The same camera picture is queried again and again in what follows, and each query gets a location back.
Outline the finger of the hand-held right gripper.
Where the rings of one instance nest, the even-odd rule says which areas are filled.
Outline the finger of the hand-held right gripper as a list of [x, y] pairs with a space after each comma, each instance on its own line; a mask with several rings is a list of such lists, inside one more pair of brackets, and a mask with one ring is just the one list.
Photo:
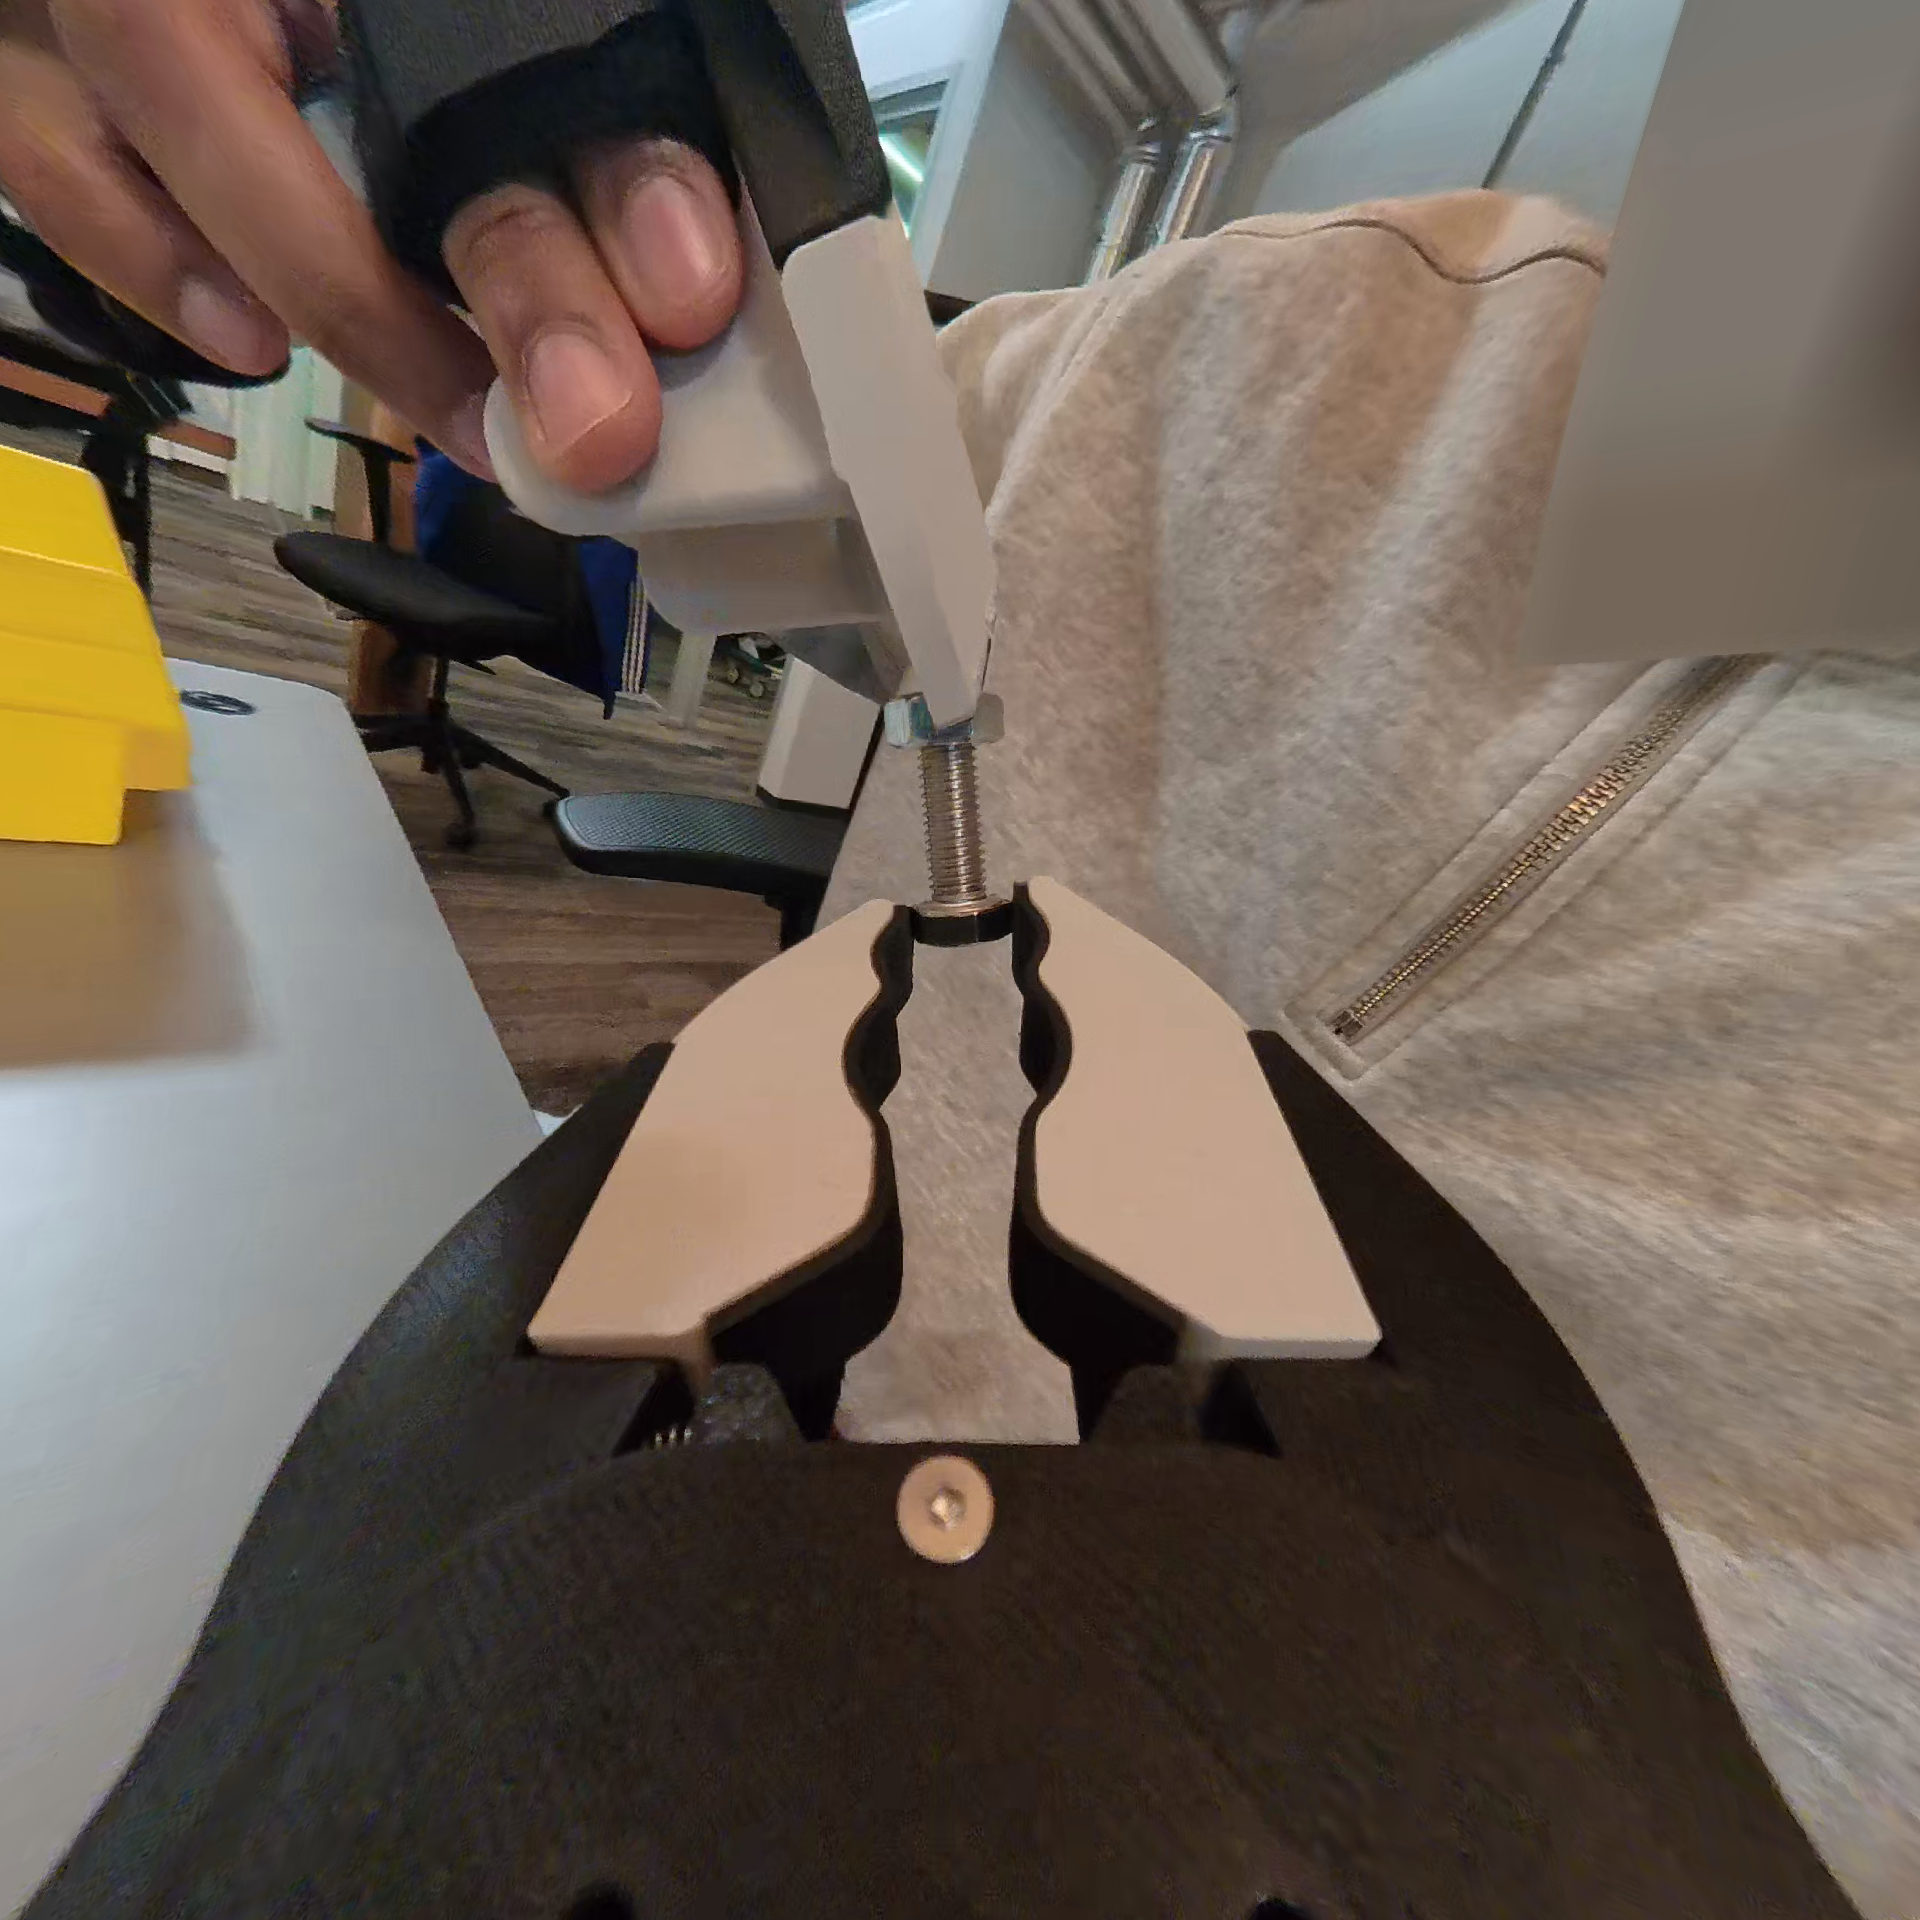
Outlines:
[[995, 562], [904, 228], [894, 213], [861, 216], [795, 246], [781, 296], [904, 684], [934, 729], [957, 729], [988, 680]]

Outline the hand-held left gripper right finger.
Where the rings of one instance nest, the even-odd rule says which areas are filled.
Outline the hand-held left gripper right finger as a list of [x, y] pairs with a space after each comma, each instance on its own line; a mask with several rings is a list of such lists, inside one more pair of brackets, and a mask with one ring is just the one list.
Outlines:
[[1368, 1356], [1375, 1312], [1234, 1008], [1055, 877], [1018, 910], [1018, 1200], [1039, 1249], [1179, 1361]]

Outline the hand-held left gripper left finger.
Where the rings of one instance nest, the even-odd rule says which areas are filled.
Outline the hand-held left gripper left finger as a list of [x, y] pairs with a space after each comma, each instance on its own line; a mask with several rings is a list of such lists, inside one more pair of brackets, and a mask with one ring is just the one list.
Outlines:
[[527, 1324], [551, 1357], [715, 1357], [719, 1336], [852, 1242], [880, 1188], [848, 1046], [883, 1008], [871, 901], [781, 950], [682, 1032]]

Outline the steel bolt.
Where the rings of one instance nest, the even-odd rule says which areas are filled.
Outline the steel bolt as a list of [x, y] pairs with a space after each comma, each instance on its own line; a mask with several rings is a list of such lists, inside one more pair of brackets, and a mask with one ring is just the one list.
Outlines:
[[911, 907], [916, 940], [941, 949], [995, 944], [1013, 925], [1013, 902], [990, 886], [975, 742], [915, 754], [928, 868], [928, 893]]

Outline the yellow plastic bin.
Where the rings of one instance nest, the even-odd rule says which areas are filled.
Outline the yellow plastic bin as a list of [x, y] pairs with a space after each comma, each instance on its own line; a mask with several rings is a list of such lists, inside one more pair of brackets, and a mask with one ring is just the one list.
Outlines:
[[118, 844], [191, 784], [186, 709], [101, 485], [2, 448], [2, 840]]

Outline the person's right hand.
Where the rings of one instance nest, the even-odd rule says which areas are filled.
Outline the person's right hand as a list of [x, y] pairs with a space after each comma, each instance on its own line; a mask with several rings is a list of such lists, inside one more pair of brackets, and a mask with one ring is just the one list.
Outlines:
[[654, 352], [694, 352], [744, 291], [733, 195], [668, 138], [592, 138], [458, 203], [443, 291], [404, 267], [296, 85], [334, 5], [4, 5], [4, 198], [90, 282], [210, 364], [315, 348], [491, 477], [500, 392], [530, 462], [603, 493], [655, 456]]

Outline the black mesh office chair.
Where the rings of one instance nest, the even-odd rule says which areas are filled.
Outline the black mesh office chair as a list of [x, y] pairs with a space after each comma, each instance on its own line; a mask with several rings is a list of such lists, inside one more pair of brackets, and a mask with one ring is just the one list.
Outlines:
[[548, 809], [563, 854], [582, 873], [741, 893], [779, 917], [779, 949], [818, 921], [843, 809], [766, 808], [679, 792], [572, 796]]

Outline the blue jacket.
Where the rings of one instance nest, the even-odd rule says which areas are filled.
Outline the blue jacket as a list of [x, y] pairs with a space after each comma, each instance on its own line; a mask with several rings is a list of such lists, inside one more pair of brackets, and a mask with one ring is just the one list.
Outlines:
[[452, 581], [533, 617], [541, 633], [508, 657], [613, 713], [634, 633], [638, 562], [605, 537], [564, 537], [522, 516], [500, 488], [416, 441], [416, 554]]

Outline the silver duct pipes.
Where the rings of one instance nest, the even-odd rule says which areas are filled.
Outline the silver duct pipes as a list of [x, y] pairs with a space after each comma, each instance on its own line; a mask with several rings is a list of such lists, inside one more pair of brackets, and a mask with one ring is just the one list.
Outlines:
[[1229, 86], [1206, 110], [1142, 118], [1119, 148], [1084, 284], [1198, 236], [1237, 147], [1238, 107], [1238, 86]]

